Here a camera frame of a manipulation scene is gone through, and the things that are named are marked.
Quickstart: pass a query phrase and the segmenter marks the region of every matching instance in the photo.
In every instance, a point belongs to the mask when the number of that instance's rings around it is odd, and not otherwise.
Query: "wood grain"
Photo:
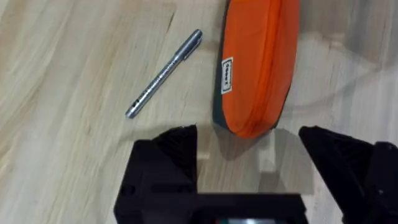
[[[116,223],[136,139],[196,123],[202,192],[299,192],[310,223],[341,212],[297,132],[398,143],[398,3],[301,0],[293,84],[277,129],[212,125],[222,0],[0,1],[1,223]],[[124,112],[194,29],[204,39],[138,117]]]

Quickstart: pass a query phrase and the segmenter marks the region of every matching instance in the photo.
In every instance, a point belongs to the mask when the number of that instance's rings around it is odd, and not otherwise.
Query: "pen barrel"
[[[181,58],[178,55],[167,63],[167,65],[156,75],[156,77],[149,83],[147,88],[141,93],[141,95],[134,101],[130,108],[126,111],[126,117],[133,118],[138,112],[144,107],[148,100],[154,95],[157,89],[163,84],[163,82],[170,76],[174,69],[181,62]]]

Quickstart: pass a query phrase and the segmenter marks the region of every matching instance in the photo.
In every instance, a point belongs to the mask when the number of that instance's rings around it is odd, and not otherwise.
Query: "wooden table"
[[[214,127],[224,1],[1,0],[0,222],[116,223],[136,139],[196,123],[202,192],[299,192],[310,223],[341,223],[297,131],[398,143],[398,2],[301,0],[294,81],[277,129]],[[124,112],[183,40],[204,40],[134,120]]]

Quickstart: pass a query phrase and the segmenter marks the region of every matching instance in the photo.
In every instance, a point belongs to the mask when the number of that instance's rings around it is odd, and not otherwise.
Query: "pen clip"
[[[201,43],[202,38],[203,38],[203,37],[201,36],[201,37],[198,39],[198,41],[196,42],[195,46],[193,46],[192,49],[191,49],[191,51],[189,51],[189,52],[186,54],[186,56],[184,56],[183,60],[186,60],[186,59],[192,54],[192,52],[193,52],[196,48],[198,48],[199,44]]]

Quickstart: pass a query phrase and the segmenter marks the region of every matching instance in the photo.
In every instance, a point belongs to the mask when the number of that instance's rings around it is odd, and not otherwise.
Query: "orange pencil case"
[[[276,126],[292,82],[299,0],[227,1],[223,27],[213,119],[255,138]]]

